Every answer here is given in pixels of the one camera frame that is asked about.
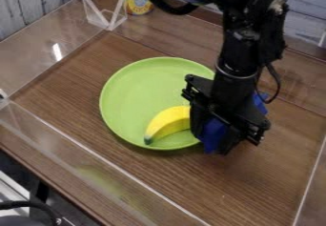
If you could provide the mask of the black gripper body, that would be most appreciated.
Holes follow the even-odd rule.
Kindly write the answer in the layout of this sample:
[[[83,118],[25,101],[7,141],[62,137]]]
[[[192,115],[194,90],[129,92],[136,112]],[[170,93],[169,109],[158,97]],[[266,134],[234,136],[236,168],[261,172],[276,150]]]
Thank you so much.
[[[245,106],[246,99],[256,94],[256,92],[250,93],[238,104],[234,104],[230,100],[226,103],[221,103],[212,95],[217,80],[188,74],[185,76],[185,81],[186,87],[182,90],[182,96],[189,100],[190,108],[192,104],[198,102],[206,106],[210,113],[221,115],[226,119],[232,119],[240,113],[241,108]]]

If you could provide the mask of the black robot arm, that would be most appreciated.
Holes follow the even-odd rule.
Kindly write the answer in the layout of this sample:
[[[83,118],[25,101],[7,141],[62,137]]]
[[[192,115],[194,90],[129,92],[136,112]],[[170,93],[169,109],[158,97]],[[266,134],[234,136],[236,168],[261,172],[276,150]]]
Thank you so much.
[[[273,62],[284,56],[286,0],[185,0],[214,4],[224,12],[224,46],[213,79],[185,77],[190,129],[205,150],[228,154],[248,140],[258,144],[272,123],[266,105],[276,97],[258,91],[261,73],[278,77]]]

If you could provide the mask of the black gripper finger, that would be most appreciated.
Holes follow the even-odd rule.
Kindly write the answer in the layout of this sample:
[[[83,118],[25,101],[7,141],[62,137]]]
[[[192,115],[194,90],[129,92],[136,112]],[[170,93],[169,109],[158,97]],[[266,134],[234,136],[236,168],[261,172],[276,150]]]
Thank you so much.
[[[201,103],[194,102],[190,108],[190,129],[196,137],[202,135],[205,124],[209,119],[209,109]]]
[[[245,133],[236,127],[230,127],[228,133],[222,139],[222,155],[228,155],[232,149],[238,145],[238,143],[246,138]]]

